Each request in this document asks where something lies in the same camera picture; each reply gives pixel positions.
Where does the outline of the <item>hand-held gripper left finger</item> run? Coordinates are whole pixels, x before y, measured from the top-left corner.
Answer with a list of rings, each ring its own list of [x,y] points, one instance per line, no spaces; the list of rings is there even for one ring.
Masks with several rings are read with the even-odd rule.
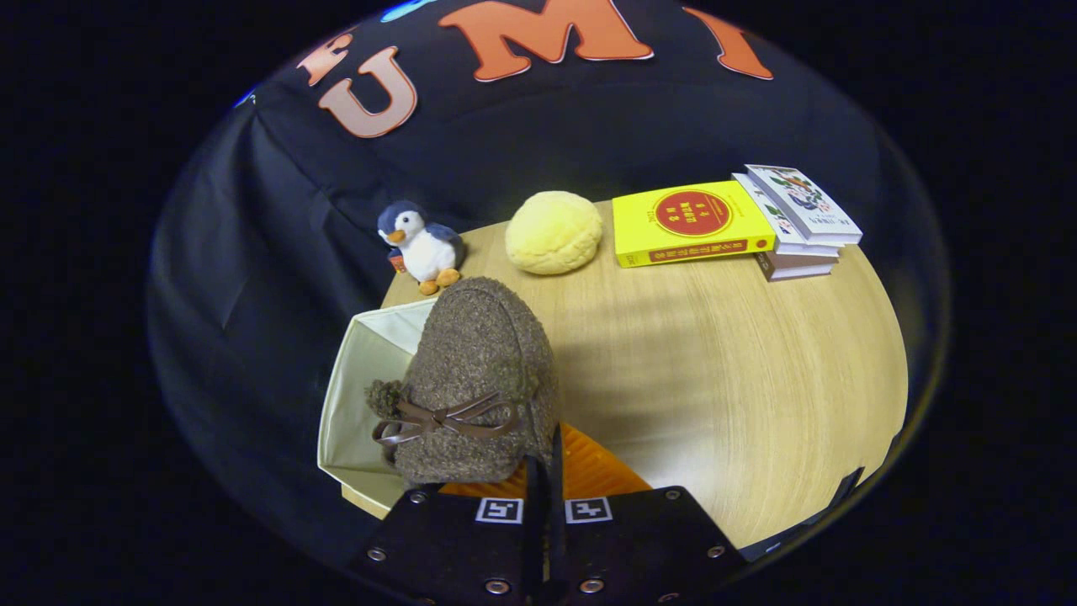
[[[524,461],[524,496],[407,490],[366,541],[366,576],[420,605],[534,605],[545,582],[545,468]]]

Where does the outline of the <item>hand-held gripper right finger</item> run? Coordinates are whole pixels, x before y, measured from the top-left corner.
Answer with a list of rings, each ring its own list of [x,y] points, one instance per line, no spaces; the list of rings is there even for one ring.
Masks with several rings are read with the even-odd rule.
[[[747,568],[687,488],[568,499],[559,431],[554,448],[550,605],[693,605]]]

